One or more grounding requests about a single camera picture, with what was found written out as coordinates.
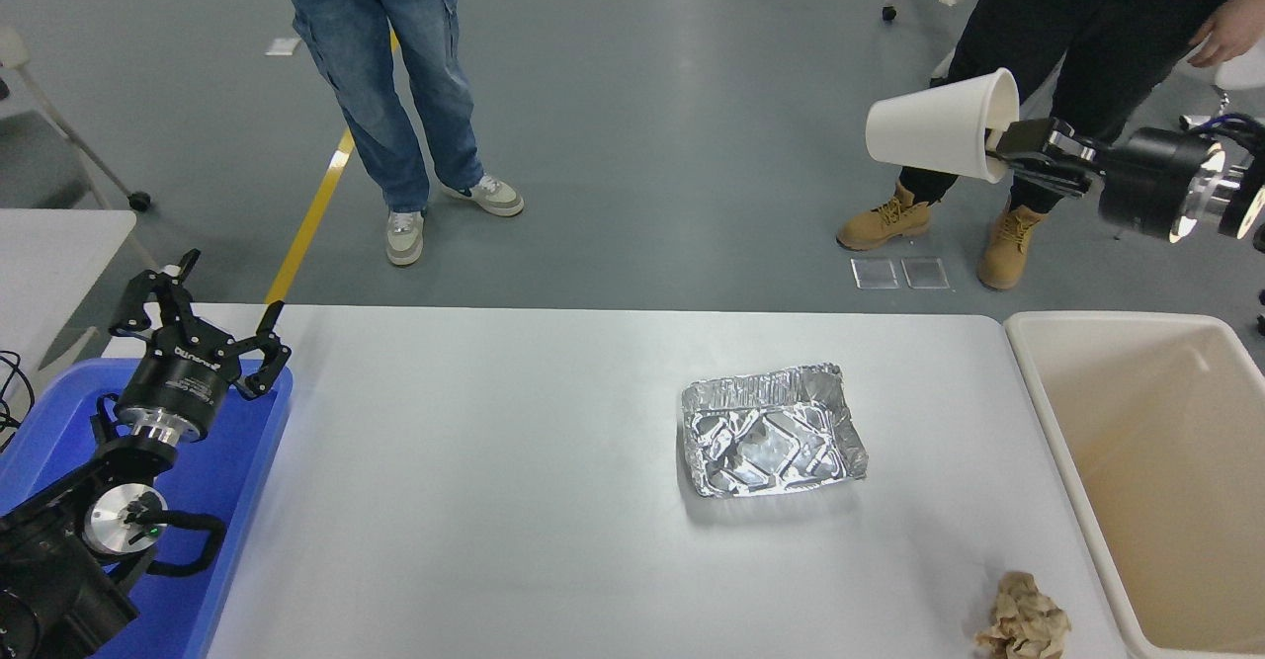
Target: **white table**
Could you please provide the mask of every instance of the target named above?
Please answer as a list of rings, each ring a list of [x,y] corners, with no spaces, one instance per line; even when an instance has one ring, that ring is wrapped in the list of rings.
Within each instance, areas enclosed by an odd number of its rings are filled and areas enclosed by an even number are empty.
[[[28,376],[135,223],[126,210],[0,210],[0,349]]]
[[[245,335],[263,309],[196,311]],[[1011,569],[1069,658],[1126,655],[988,319],[292,306],[278,331],[290,421],[213,659],[965,659]],[[869,478],[697,497],[681,391],[824,360]]]

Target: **tan boot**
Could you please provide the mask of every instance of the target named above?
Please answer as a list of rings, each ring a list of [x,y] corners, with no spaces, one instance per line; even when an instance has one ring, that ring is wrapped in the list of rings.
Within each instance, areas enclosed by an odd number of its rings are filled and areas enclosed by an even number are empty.
[[[1025,205],[1011,210],[1007,202],[1006,210],[1002,210],[1002,215],[993,223],[988,249],[984,249],[979,267],[975,268],[980,283],[998,291],[1015,288],[1027,263],[1032,228],[1044,223],[1047,216],[1036,214]]]
[[[835,240],[849,249],[868,250],[887,244],[892,237],[918,237],[931,228],[931,205],[913,204],[913,194],[896,183],[896,195],[884,205],[849,219]]]

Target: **hand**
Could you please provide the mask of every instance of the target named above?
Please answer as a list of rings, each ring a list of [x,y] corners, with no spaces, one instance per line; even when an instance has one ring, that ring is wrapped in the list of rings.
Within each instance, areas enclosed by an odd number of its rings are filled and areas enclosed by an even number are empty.
[[[1203,43],[1190,66],[1208,68],[1245,54],[1265,37],[1265,0],[1230,0],[1217,8],[1190,38],[1190,47]]]

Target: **jeans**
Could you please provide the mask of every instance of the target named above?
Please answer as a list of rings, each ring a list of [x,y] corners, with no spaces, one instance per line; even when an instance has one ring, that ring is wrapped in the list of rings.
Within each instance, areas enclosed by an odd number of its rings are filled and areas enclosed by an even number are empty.
[[[1021,100],[1041,86],[1063,57],[1050,115],[1080,135],[1112,142],[1130,114],[1187,52],[1188,40],[1223,0],[979,0],[944,83],[1006,66]],[[953,173],[901,169],[917,202],[936,202]],[[1045,214],[1060,196],[1016,176],[1011,207]]]
[[[334,89],[369,177],[392,212],[425,212],[430,181],[395,91],[391,30],[443,185],[483,177],[471,128],[469,82],[457,63],[457,0],[290,0],[295,32]]]

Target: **blue plastic tray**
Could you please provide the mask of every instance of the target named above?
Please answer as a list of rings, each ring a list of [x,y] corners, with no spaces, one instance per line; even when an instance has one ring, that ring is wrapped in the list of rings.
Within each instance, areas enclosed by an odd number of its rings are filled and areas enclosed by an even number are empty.
[[[121,392],[134,359],[94,359],[72,366],[44,391],[9,449],[0,454],[0,515],[92,457],[96,441],[89,417],[96,400]],[[243,360],[244,372],[258,368]],[[202,659],[228,598],[229,583],[263,491],[263,481],[288,416],[293,378],[282,371],[266,396],[247,402],[230,391],[206,439],[181,444],[176,465],[154,486],[168,506],[214,514],[228,524],[215,564],[188,578],[143,577],[132,602],[140,617],[95,656]],[[204,534],[171,529],[158,541],[158,559],[187,563],[201,550]]]

